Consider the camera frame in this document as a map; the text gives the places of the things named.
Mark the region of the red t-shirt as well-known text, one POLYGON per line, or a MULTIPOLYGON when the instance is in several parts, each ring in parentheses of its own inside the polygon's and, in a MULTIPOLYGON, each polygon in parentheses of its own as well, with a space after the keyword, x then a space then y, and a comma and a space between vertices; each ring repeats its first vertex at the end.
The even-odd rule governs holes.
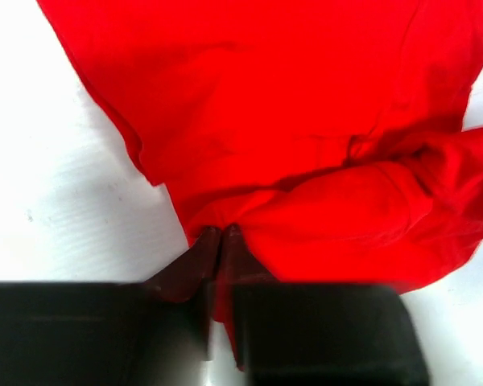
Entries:
POLYGON ((237 224, 284 281, 405 293, 483 240, 483 1, 42 1, 189 241, 237 224))

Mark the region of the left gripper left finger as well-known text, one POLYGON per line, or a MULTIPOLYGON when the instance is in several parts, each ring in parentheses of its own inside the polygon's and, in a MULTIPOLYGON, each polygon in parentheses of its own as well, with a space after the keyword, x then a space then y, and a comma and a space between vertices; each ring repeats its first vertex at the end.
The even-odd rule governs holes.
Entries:
POLYGON ((172 385, 208 358, 221 233, 145 281, 0 282, 0 385, 172 385))

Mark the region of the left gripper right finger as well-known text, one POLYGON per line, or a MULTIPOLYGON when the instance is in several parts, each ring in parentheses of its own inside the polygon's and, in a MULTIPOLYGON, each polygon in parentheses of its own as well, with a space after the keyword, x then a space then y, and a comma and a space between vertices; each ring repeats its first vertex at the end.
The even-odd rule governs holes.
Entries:
POLYGON ((410 315, 389 287, 278 281, 238 226, 222 237, 225 325, 247 385, 426 385, 410 315))

